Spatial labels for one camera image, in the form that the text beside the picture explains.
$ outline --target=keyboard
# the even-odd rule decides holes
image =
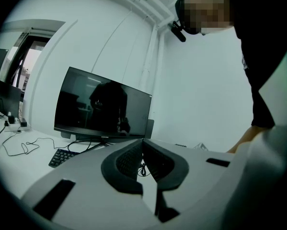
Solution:
[[[52,168],[56,168],[57,166],[61,165],[68,159],[73,158],[77,154],[79,154],[79,152],[65,151],[65,150],[58,149],[55,155],[52,157],[48,166]]]

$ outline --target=person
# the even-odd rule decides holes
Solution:
[[[120,83],[111,81],[98,84],[89,99],[93,108],[90,129],[117,132],[120,121],[120,126],[129,132],[130,127],[125,125],[126,122],[128,124],[126,118],[127,94],[121,88]]]
[[[195,35],[234,27],[241,40],[243,66],[253,98],[253,121],[228,151],[251,141],[275,123],[259,89],[272,75],[287,51],[287,0],[177,0],[181,28]]]

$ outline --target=monitor stand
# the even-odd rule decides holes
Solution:
[[[110,144],[106,143],[105,141],[101,141],[99,144],[96,144],[95,146],[89,148],[88,151],[94,150],[94,149],[99,148],[99,147],[102,147],[102,146],[104,146],[104,147],[109,147]]]

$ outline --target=dark recessed part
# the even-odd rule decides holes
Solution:
[[[103,177],[121,193],[142,195],[142,184],[137,182],[141,161],[142,140],[137,140],[103,160],[101,165]]]
[[[144,139],[143,160],[160,191],[173,190],[180,186],[189,172],[187,161],[157,144]]]
[[[176,209],[167,207],[167,203],[163,198],[162,192],[158,190],[155,216],[157,216],[161,222],[166,222],[178,216],[179,214],[180,213]]]
[[[74,185],[75,183],[72,181],[61,180],[41,199],[33,210],[44,218],[51,220]]]
[[[230,162],[220,160],[220,159],[207,159],[206,162],[207,163],[213,163],[215,165],[219,165],[219,166],[223,166],[223,167],[228,167],[230,164]]]

